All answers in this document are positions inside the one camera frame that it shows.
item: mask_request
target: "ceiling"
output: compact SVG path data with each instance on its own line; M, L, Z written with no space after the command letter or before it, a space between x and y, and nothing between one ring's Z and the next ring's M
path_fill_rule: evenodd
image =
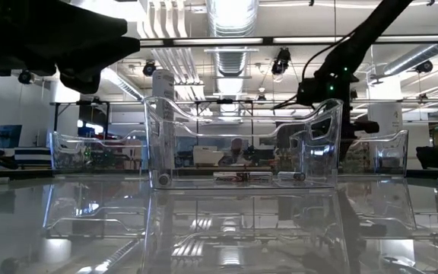
M259 12L255 24L255 35L258 37L285 37L285 36L342 36L353 30L360 22L367 18L373 11L373 7L379 1L343 1L337 0L336 9L332 1L316 1L314 6L307 6L308 1L259 1ZM385 34L438 34L438 2L433 6L426 6L425 1L418 2L415 6L409 7L389 27ZM204 0L186 1L186 30L190 37L208 37L208 16L205 10ZM130 37L139 37L136 21L126 18L129 21L129 31L126 34ZM358 97L366 97L368 84L366 72L381 72L382 67L388 64L411 49L419 45L396 44L396 45L375 45L365 55L363 63L357 71L356 76L361 79L359 83L353 84L357 90ZM242 99L256 98L259 88L265 88L267 100L285 100L297 92L297 85L300 74L306 61L325 46L290 46L292 64L286 71L281 82L273 81L271 75L271 62L278 54L279 46L253 47L258 52L248 53L249 58L246 67L246 76L243 85ZM192 47L192 56L195 67L201 81L204 82L206 97L217 95L217 87L213 77L215 76L214 60L210 53L204 52L205 48ZM306 77L311 76L322 64L326 54L315 58L306 70ZM139 88L148 96L151 94L151 78L145 77L142 73L146 60L154 59L150 49L142 49L134 53L114 66L118 74L126 79L129 84ZM401 89L404 97L414 96L422 91L438 87L438 56L430 59L433 63L433 71L429 74L418 75L415 72L403 72L401 78ZM112 83L103 81L97 95L102 100L129 100L123 92ZM429 98L438 98L438 93ZM418 104L405 104L404 108L418 108ZM438 104L425 106L438 112Z

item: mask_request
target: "person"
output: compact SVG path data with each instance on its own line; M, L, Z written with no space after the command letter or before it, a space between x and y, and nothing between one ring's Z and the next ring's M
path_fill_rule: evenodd
M241 138L235 138L231 142L230 151L225 153L224 157L219 160L219 166L232 164L251 164L251 161L247 161L243 156L243 140Z

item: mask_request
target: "ceiling light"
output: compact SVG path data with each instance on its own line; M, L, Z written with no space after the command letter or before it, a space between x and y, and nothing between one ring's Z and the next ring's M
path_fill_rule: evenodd
M242 49L228 49L228 48L215 48L204 49L204 53L257 53L259 49L242 48Z
M243 45L243 44L261 44L263 38L199 38L199 39L177 39L173 43L177 46L188 46L195 44L202 45Z
M140 46L163 46L163 40L147 40L147 39L141 39L140 40Z
M114 72L111 68L105 68L101 71L100 77L111 81L113 84L121 88L124 92L129 94L129 96L138 100L138 97L143 98L143 95L134 89L130 84L124 81L119 75Z
M273 38L273 43L334 43L340 39L342 37L279 37Z
M377 43L389 43L389 42L403 42L403 43L422 43L422 42L430 42L435 43L438 42L438 34L434 35L388 35L380 37L376 40Z

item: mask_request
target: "fluorescent light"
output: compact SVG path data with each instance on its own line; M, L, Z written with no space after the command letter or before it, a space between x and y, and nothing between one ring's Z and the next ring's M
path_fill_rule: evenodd
M116 126L144 125L144 123L140 123L140 122L117 122L117 123L110 123L110 124L116 125Z
M204 53L257 53L259 49L228 49L228 48L217 48L217 49L204 49Z
M102 126L94 125L94 124L91 124L91 123L87 123L87 124L85 125L85 127L88 127L88 128L94 129L94 132L95 132L96 134L99 134L99 133L104 132L104 128L103 128Z
M173 43L178 46L188 45L257 45L263 43L263 38L199 38L199 39L177 39Z
M376 40L377 43L387 42L438 42L438 35L393 35L383 36Z
M273 38L273 43L334 43L342 37L279 37Z
M163 40L140 40L140 46L163 46Z
M139 93L136 89L134 89L130 84L124 81L119 75L113 71L111 68L105 68L100 73L100 77L111 81L113 84L121 88L124 92L126 92L129 96L138 99L136 95L141 98L144 98L141 93Z

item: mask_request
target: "black mechanical part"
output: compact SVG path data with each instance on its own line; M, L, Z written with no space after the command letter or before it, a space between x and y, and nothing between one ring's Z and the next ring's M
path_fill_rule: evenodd
M151 77L153 75L153 72L156 70L157 70L157 66L155 65L155 61L148 60L146 61L146 65L144 65L143 74L144 76Z
M433 64L430 60L427 60L427 61L425 61L425 62L423 62L420 65L417 65L415 67L415 71L419 74L431 72L432 69L433 69Z
M290 51L288 48L280 49L273 66L271 67L271 73L273 75L282 75L288 69L288 63L292 60Z
M126 32L123 19L59 0L0 0L0 76L13 69L50 76L58 67L65 86L93 94L102 69L139 51Z
M35 82L35 77L33 76L33 74L29 70L24 69L19 74L18 81L21 84L33 84Z
M349 97L351 98L351 100L357 99L357 91L355 89L351 89L351 91L349 92Z
M266 100L266 96L264 94L258 94L258 98L256 99L258 101Z
M410 5L412 0L383 0L374 12L348 36L338 42L326 56L313 78L303 78L297 91L297 104L312 106L329 98L344 102L342 110L341 147L342 161L349 146L357 137L357 130L374 131L376 122L352 124L350 122L350 83L359 81L354 72L363 61L366 51L389 25Z

